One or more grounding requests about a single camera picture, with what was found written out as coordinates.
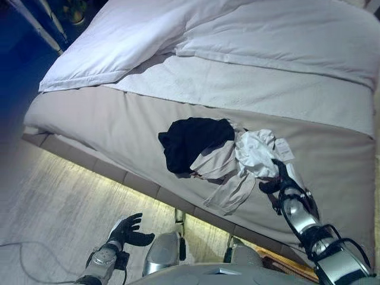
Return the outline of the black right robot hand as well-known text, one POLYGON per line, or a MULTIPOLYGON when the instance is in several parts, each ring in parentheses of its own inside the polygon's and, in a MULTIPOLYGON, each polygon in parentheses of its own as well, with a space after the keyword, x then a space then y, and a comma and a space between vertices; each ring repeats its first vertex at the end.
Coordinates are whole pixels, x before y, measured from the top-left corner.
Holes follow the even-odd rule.
POLYGON ((266 183, 260 182, 259 189, 265 194, 273 194, 289 188, 299 189, 299 185, 289 176, 286 165, 278 159, 272 159, 272 162, 278 168, 278 178, 266 183))

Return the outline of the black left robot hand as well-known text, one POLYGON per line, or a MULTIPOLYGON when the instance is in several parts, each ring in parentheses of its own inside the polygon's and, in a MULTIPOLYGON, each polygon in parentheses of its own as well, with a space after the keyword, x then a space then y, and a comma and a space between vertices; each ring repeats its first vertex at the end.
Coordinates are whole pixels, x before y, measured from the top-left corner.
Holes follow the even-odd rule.
POLYGON ((126 243, 140 247, 151 244, 155 238, 155 234, 145 234, 138 231, 142 217, 142 213, 136 213, 129 217, 121 218, 112 228, 106 243, 116 245, 120 251, 126 243))

